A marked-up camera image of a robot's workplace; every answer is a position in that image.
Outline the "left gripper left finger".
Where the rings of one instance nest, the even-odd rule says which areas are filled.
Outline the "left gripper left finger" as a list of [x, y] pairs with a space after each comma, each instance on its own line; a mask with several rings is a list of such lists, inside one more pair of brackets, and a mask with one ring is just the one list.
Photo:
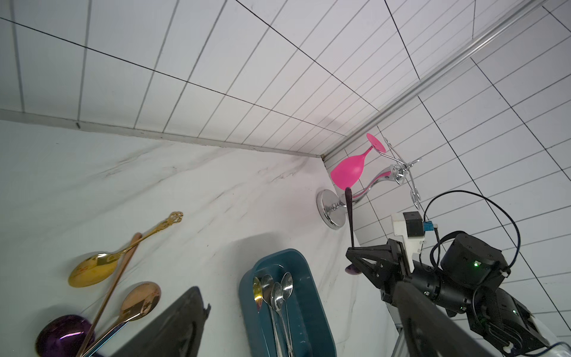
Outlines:
[[210, 312], [193, 286], [114, 355], [197, 356]]

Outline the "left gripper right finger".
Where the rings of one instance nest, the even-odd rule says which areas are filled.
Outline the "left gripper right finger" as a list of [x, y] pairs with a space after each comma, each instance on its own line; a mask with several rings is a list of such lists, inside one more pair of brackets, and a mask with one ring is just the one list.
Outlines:
[[393, 296], [411, 356], [490, 356], [412, 284], [399, 282]]

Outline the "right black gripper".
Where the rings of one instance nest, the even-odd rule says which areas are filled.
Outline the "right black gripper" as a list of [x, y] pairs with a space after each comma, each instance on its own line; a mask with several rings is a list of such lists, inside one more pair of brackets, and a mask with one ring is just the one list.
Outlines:
[[389, 239], [384, 245], [348, 248], [346, 258], [376, 287], [383, 302], [396, 305], [393, 297], [398, 282], [409, 283], [426, 298], [454, 314], [464, 314], [472, 303], [472, 292], [456, 284], [441, 270], [425, 269], [414, 261], [414, 271], [404, 245]]

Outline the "dark purple long spoon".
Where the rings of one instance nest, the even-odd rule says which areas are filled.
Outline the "dark purple long spoon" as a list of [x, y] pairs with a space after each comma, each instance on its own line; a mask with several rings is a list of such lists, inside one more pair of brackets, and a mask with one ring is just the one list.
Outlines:
[[[350, 241], [351, 247], [355, 248], [355, 236], [354, 236], [354, 228], [353, 228], [353, 201], [352, 201], [352, 189], [347, 187], [344, 191], [345, 199], [346, 199], [346, 210], [347, 210], [347, 220], [349, 223], [349, 233], [350, 233]], [[351, 263], [346, 269], [345, 272], [349, 275], [360, 275], [361, 271], [355, 266], [354, 263]]]

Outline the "rainbow gold spoon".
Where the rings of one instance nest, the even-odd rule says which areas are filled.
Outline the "rainbow gold spoon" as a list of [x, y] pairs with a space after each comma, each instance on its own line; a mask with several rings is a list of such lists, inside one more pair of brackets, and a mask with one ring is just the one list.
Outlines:
[[[259, 315], [263, 309], [267, 309], [265, 305], [265, 301], [263, 300], [263, 287], [258, 277], [254, 277], [253, 279], [253, 293], [254, 293], [254, 301], [257, 308], [257, 314]], [[269, 324], [272, 326], [270, 330], [266, 329], [264, 332], [264, 340], [266, 343], [266, 349], [269, 352], [269, 355], [272, 356], [272, 351], [276, 347], [276, 344], [270, 345], [270, 342], [274, 340], [274, 325], [271, 320], [269, 320]]]

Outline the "rose gold spoon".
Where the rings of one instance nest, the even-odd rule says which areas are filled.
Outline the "rose gold spoon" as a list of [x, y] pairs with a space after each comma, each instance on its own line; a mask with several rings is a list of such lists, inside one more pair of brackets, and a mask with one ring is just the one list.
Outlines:
[[132, 248], [123, 255], [122, 261], [120, 262], [120, 265], [116, 269], [117, 274], [114, 277], [113, 283], [110, 286], [109, 291], [107, 292], [105, 298], [103, 299], [103, 303], [101, 304], [101, 307], [98, 310], [97, 315], [95, 315], [95, 319], [92, 323], [92, 326], [91, 326], [90, 330], [88, 331], [88, 333], [86, 334], [86, 337], [84, 338], [84, 341], [83, 341], [82, 345], [80, 346], [80, 349], [78, 350], [78, 352], [76, 354], [76, 357], [80, 357], [81, 355], [83, 355], [83, 352], [89, 346], [90, 341], [92, 339], [92, 336], [95, 334], [95, 329], [98, 326], [99, 320], [101, 319], [101, 316], [102, 316], [103, 312], [105, 311], [106, 306], [107, 306], [109, 300], [111, 299], [111, 296], [113, 295], [120, 279], [122, 278], [122, 275], [126, 270], [126, 267], [129, 265], [129, 262], [132, 259], [133, 254], [135, 254], [135, 251], [136, 251], [137, 246], [138, 246], [138, 241], [142, 238], [142, 236], [143, 235], [141, 233], [136, 233], [135, 236], [132, 238], [132, 240], [130, 242], [130, 245], [132, 245]]

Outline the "teal plastic storage box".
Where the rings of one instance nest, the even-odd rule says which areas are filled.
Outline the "teal plastic storage box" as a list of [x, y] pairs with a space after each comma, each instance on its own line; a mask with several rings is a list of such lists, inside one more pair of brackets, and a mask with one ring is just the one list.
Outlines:
[[271, 275], [276, 282], [285, 273], [293, 278], [292, 296], [282, 311], [289, 325], [292, 347], [296, 356], [336, 356], [335, 342], [327, 321], [312, 272], [306, 258], [289, 248], [258, 260], [239, 283], [238, 294], [242, 316], [252, 356], [276, 356], [274, 329], [269, 305], [257, 307], [254, 298], [254, 279]]

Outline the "silver plain spoon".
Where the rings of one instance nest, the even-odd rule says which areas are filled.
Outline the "silver plain spoon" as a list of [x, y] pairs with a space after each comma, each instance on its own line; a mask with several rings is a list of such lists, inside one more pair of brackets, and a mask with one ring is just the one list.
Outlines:
[[283, 357], [283, 349], [282, 349], [282, 346], [280, 343], [280, 337], [278, 336], [278, 329], [277, 329], [275, 318], [274, 318], [274, 310], [272, 308], [272, 288], [274, 285], [274, 280], [273, 280], [272, 276], [271, 275], [264, 275], [262, 277], [262, 280], [261, 280], [261, 285], [262, 285], [262, 290], [263, 290], [263, 300], [269, 306], [277, 357]]

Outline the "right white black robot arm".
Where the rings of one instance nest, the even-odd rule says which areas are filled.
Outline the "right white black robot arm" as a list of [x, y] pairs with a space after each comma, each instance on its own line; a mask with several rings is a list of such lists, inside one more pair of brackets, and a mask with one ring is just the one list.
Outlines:
[[412, 284], [450, 318], [466, 315], [471, 331], [505, 356], [570, 353], [568, 343], [550, 343], [532, 313], [500, 288], [511, 272], [500, 250], [464, 231], [454, 231], [442, 241], [451, 246], [438, 268], [408, 263], [403, 245], [394, 239], [385, 245], [349, 248], [346, 256], [351, 269], [381, 290], [383, 301], [395, 305], [396, 284]]

